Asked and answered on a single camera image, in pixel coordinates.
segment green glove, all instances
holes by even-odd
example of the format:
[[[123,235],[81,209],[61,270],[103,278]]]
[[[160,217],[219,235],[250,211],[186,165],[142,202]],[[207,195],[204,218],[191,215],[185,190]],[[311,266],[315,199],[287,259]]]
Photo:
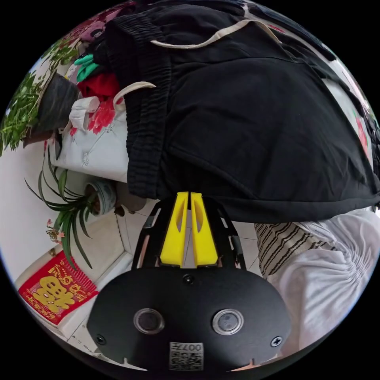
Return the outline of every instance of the green glove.
[[[86,63],[92,63],[94,61],[94,55],[93,54],[87,54],[86,56],[82,58],[78,58],[76,61],[74,61],[74,65],[84,65]]]
[[[99,65],[92,62],[89,65],[82,65],[76,75],[76,81],[82,82],[85,80]]]

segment red cloth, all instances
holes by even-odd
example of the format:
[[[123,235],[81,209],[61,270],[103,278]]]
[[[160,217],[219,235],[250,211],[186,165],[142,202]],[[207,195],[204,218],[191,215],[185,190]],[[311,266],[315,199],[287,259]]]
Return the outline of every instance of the red cloth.
[[[77,86],[84,98],[97,96],[101,102],[114,96],[120,91],[118,81],[114,73],[102,72],[101,74],[90,76],[77,83]]]

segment white tote bag handle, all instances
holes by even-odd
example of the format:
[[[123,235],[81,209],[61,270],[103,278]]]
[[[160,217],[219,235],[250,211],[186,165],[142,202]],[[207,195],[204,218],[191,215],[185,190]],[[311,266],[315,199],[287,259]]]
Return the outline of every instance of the white tote bag handle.
[[[150,82],[135,82],[130,84],[129,86],[123,88],[120,90],[114,97],[114,109],[115,111],[124,111],[125,110],[125,102],[124,100],[117,104],[117,102],[122,98],[124,95],[127,95],[128,93],[135,91],[140,88],[154,88],[155,85]]]

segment white drawstring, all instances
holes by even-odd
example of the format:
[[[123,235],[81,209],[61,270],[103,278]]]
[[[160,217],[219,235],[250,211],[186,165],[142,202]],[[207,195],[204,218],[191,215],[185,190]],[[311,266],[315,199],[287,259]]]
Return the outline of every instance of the white drawstring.
[[[117,104],[117,102],[119,101],[119,99],[122,96],[127,95],[128,93],[135,91],[135,90],[138,90],[140,88],[154,88],[154,87],[155,87],[155,85],[153,83],[150,83],[150,82],[135,82],[135,83],[130,84],[127,87],[124,87],[114,97],[113,103],[114,103],[115,111],[124,111],[125,110],[125,102]]]
[[[265,31],[272,39],[274,39],[277,43],[281,44],[281,41],[274,35],[274,33],[265,24],[263,24],[262,22],[257,21],[257,20],[248,20],[248,19],[241,20],[238,23],[236,23],[234,25],[231,25],[230,27],[220,29],[213,36],[211,36],[207,41],[202,42],[201,44],[198,44],[198,45],[171,45],[171,44],[166,44],[165,42],[159,42],[157,40],[152,40],[150,42],[152,44],[154,44],[154,45],[161,46],[163,48],[171,48],[171,49],[199,49],[199,48],[202,48],[204,46],[210,45],[210,44],[212,44],[213,42],[215,42],[217,40],[220,40],[224,36],[227,36],[227,35],[229,35],[229,34],[231,34],[233,32],[236,32],[236,31],[240,30],[241,28],[245,27],[251,21],[253,21],[256,24],[258,24],[258,26],[263,31]],[[131,85],[123,88],[122,90],[120,90],[116,94],[116,96],[114,97],[114,101],[113,101],[114,109],[116,111],[124,111],[125,110],[125,102],[117,104],[117,102],[119,101],[119,99],[122,96],[124,96],[124,95],[126,95],[126,94],[128,94],[128,93],[130,93],[132,91],[135,91],[137,89],[140,89],[140,88],[154,88],[154,87],[156,87],[156,86],[154,84],[150,83],[150,82],[135,82],[135,83],[132,83]]]
[[[171,48],[171,49],[199,49],[203,48],[204,46],[210,45],[213,42],[220,40],[222,37],[225,37],[233,32],[236,32],[243,27],[245,27],[248,23],[254,22],[258,24],[258,26],[265,31],[271,38],[273,38],[276,42],[281,43],[281,41],[274,35],[274,33],[262,22],[256,21],[256,20],[241,20],[238,23],[231,25],[230,27],[223,28],[218,30],[214,35],[212,35],[207,41],[202,42],[197,45],[172,45],[172,44],[167,44],[165,42],[159,42],[157,40],[152,40],[150,41],[152,44],[161,46],[163,48]]]

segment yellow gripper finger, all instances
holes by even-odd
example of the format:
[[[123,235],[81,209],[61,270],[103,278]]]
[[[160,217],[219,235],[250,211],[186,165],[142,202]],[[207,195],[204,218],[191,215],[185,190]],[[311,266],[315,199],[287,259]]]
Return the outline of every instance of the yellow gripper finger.
[[[178,265],[182,267],[188,200],[188,192],[177,193],[160,255],[161,263],[164,265]]]
[[[215,265],[218,262],[218,254],[202,194],[191,193],[190,200],[195,266]]]

